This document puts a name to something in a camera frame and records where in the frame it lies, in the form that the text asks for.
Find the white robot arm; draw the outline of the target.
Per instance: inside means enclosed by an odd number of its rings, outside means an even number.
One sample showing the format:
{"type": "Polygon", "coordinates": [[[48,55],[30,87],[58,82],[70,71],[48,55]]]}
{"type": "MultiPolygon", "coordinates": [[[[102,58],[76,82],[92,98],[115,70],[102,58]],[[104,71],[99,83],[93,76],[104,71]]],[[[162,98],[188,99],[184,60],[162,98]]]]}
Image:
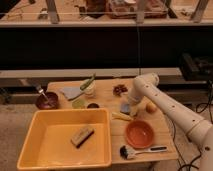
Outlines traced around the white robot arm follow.
{"type": "Polygon", "coordinates": [[[213,171],[213,124],[157,88],[159,77],[148,73],[135,77],[128,92],[131,106],[143,97],[151,100],[201,149],[199,171],[213,171]]]}

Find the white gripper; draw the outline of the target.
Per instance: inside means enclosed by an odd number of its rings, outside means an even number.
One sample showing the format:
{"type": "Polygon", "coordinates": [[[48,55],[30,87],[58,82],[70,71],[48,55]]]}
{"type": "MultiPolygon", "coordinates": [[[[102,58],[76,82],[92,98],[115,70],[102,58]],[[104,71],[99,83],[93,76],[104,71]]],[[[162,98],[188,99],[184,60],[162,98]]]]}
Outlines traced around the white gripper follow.
{"type": "Polygon", "coordinates": [[[141,94],[140,92],[131,89],[128,92],[128,103],[130,105],[130,115],[135,116],[139,110],[139,104],[141,103],[144,95],[141,94]]]}

